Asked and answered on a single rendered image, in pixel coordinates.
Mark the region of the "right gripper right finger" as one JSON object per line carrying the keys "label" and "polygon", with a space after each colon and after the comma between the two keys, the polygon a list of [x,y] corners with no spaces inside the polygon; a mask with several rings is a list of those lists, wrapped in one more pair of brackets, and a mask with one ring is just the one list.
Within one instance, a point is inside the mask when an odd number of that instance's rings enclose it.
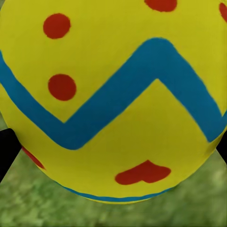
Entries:
{"label": "right gripper right finger", "polygon": [[227,164],[227,131],[224,133],[216,149]]}

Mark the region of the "easter egg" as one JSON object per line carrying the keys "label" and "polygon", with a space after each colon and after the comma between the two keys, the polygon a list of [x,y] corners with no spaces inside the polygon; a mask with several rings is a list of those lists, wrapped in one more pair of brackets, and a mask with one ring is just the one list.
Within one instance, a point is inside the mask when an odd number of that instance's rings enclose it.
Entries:
{"label": "easter egg", "polygon": [[227,0],[6,0],[0,112],[65,189],[161,195],[227,131]]}

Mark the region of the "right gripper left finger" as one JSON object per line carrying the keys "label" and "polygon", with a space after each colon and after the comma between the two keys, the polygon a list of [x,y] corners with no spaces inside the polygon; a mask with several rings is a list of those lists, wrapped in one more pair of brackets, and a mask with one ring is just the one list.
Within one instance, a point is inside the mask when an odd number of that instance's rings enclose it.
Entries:
{"label": "right gripper left finger", "polygon": [[21,148],[17,136],[11,128],[0,131],[0,183]]}

